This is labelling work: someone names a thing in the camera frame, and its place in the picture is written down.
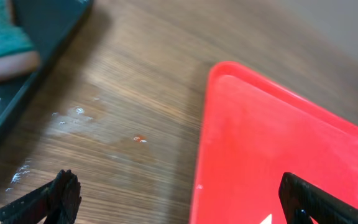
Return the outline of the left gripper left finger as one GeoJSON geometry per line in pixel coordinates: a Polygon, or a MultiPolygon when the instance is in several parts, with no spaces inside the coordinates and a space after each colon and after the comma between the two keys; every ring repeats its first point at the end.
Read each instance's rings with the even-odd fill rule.
{"type": "Polygon", "coordinates": [[[81,203],[81,184],[70,170],[0,208],[0,223],[68,223],[76,220],[81,203]]]}

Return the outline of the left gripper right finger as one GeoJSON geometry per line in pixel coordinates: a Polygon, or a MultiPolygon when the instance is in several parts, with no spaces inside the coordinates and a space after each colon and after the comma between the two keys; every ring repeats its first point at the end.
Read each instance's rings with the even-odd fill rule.
{"type": "Polygon", "coordinates": [[[358,224],[358,209],[295,174],[283,174],[278,190],[288,224],[358,224]]]}

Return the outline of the orange green sponge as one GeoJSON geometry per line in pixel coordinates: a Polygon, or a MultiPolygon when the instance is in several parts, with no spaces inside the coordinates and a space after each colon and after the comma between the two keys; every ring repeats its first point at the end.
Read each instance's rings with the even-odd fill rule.
{"type": "Polygon", "coordinates": [[[40,54],[17,25],[13,2],[0,0],[0,82],[31,73],[40,63],[40,54]]]}

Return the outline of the red plastic tray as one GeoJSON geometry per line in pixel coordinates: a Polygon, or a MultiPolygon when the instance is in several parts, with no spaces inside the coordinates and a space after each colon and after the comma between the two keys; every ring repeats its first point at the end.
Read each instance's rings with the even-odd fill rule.
{"type": "Polygon", "coordinates": [[[358,209],[358,126],[236,62],[210,71],[191,223],[284,223],[291,172],[358,209]]]}

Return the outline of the black water basin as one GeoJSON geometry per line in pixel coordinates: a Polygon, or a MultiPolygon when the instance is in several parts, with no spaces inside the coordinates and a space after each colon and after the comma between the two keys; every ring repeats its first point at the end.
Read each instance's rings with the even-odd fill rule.
{"type": "Polygon", "coordinates": [[[92,6],[93,0],[0,0],[0,142],[92,6]]]}

